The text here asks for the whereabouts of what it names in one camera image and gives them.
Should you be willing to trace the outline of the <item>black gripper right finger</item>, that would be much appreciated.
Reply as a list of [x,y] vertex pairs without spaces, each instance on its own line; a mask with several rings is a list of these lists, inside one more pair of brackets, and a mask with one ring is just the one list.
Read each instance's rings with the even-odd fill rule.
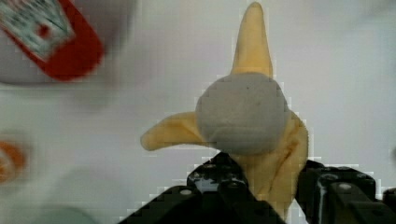
[[395,188],[375,197],[375,180],[356,169],[307,161],[295,199],[308,224],[396,224]]

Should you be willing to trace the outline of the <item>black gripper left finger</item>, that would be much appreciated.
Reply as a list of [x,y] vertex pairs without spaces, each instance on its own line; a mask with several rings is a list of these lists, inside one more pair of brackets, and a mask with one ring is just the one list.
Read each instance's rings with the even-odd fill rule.
[[248,189],[242,169],[226,153],[198,166],[185,186],[165,190],[118,224],[285,224]]

